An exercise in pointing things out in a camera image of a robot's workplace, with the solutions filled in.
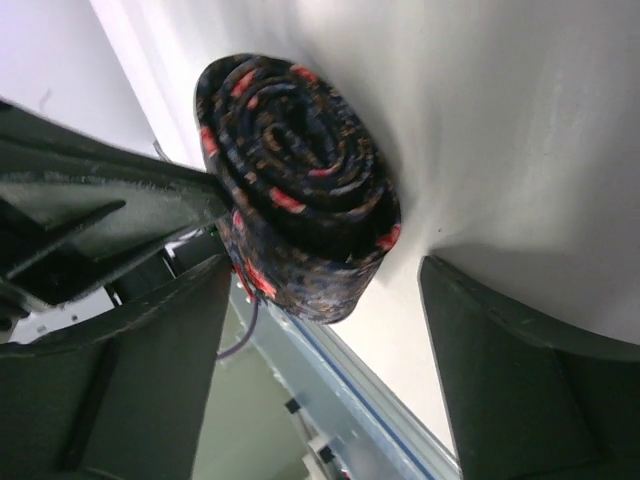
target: white table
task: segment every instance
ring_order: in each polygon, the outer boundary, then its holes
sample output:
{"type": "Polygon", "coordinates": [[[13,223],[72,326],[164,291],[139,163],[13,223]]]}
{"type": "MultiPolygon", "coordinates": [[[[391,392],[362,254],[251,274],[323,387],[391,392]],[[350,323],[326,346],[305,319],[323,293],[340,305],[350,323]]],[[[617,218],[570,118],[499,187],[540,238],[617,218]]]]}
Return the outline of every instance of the white table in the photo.
{"type": "Polygon", "coordinates": [[[637,0],[92,0],[167,154],[201,167],[194,83],[258,51],[308,64],[389,158],[405,216],[335,327],[445,444],[417,284],[437,250],[548,314],[640,342],[637,0]]]}

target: white surface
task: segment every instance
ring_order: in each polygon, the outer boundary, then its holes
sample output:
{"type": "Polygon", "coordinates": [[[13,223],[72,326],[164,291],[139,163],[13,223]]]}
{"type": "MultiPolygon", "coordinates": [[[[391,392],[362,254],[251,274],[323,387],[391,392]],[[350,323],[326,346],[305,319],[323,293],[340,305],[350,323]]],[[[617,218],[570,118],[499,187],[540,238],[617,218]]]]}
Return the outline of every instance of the white surface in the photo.
{"type": "Polygon", "coordinates": [[[153,72],[139,69],[134,89],[158,93],[170,120],[152,126],[179,125],[158,137],[184,163],[199,158],[194,83],[222,55],[306,63],[354,105],[389,158],[405,222],[335,329],[445,444],[417,284],[427,252],[569,323],[640,342],[637,0],[92,3],[124,64],[135,56],[127,35],[141,32],[153,72]]]}
{"type": "Polygon", "coordinates": [[[0,98],[156,157],[153,132],[86,0],[0,2],[0,98]]]}
{"type": "Polygon", "coordinates": [[[302,457],[302,462],[304,463],[305,468],[309,471],[310,477],[308,478],[311,480],[329,480],[324,472],[320,470],[320,467],[318,467],[310,453],[302,457]]]}
{"type": "Polygon", "coordinates": [[[31,314],[18,322],[12,342],[31,343],[47,333],[84,322],[113,308],[113,302],[104,288],[88,297],[41,315],[31,314]]]}

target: dark floral fabric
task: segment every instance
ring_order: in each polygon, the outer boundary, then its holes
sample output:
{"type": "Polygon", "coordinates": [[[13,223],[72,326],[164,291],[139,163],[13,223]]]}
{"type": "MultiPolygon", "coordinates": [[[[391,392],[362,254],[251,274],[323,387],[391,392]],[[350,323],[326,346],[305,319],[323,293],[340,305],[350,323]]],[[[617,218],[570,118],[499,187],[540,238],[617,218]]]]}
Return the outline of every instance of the dark floral fabric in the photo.
{"type": "Polygon", "coordinates": [[[196,112],[231,207],[218,231],[245,284],[300,319],[346,318],[400,235],[398,198],[360,119],[303,66],[250,54],[205,69],[196,112]]]}

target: rolled cloth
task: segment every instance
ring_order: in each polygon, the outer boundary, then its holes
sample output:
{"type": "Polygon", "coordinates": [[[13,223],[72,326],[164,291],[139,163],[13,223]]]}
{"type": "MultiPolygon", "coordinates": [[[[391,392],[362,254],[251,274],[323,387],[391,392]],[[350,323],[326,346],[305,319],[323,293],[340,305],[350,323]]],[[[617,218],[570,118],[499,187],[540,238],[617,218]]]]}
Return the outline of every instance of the rolled cloth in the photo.
{"type": "Polygon", "coordinates": [[[303,320],[346,318],[400,235],[383,156],[353,109],[308,69],[243,54],[205,69],[196,113],[245,285],[303,320]]]}

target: purple cable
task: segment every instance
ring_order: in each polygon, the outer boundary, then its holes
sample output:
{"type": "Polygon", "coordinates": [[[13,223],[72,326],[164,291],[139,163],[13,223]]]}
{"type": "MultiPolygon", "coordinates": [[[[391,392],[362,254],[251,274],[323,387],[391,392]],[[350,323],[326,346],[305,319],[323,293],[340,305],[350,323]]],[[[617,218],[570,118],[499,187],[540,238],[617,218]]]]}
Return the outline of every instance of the purple cable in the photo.
{"type": "Polygon", "coordinates": [[[230,356],[238,353],[249,341],[251,335],[253,335],[253,331],[256,329],[256,324],[258,323],[258,307],[260,306],[260,300],[256,297],[253,300],[253,315],[251,316],[251,323],[249,324],[249,328],[247,328],[244,336],[233,346],[229,347],[226,350],[218,352],[218,360],[224,360],[225,358],[229,358],[230,356]]]}

